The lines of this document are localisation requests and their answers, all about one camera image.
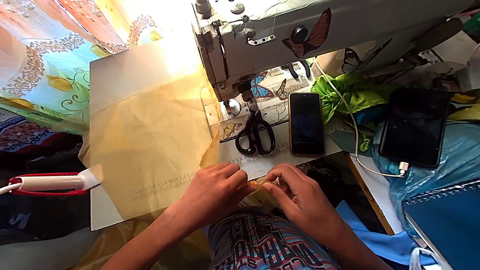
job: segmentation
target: person's right hand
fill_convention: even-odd
[[[277,177],[281,187],[265,182],[264,189],[277,200],[288,219],[303,232],[333,248],[349,227],[325,197],[318,183],[289,163],[272,168],[266,181],[272,182]]]

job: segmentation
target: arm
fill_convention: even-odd
[[[247,180],[247,173],[234,163],[199,170],[182,198],[120,249],[102,270],[151,269],[170,245],[233,212],[256,189],[239,188]]]
[[[281,187],[265,183],[264,189],[295,225],[333,251],[343,268],[391,270],[343,222],[315,180],[292,164],[275,166],[266,180],[272,182],[276,178]]]

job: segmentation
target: smartphone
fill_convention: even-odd
[[[288,115],[290,152],[293,155],[324,155],[325,135],[320,95],[290,94]]]
[[[397,89],[390,95],[378,153],[425,167],[440,161],[451,93]]]

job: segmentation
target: person's left hand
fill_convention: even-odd
[[[182,198],[163,214],[179,229],[191,233],[231,214],[256,187],[246,185],[247,173],[223,162],[199,170]]]

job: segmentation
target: blue notebook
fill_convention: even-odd
[[[453,269],[480,269],[480,179],[422,193],[402,205],[430,249]]]

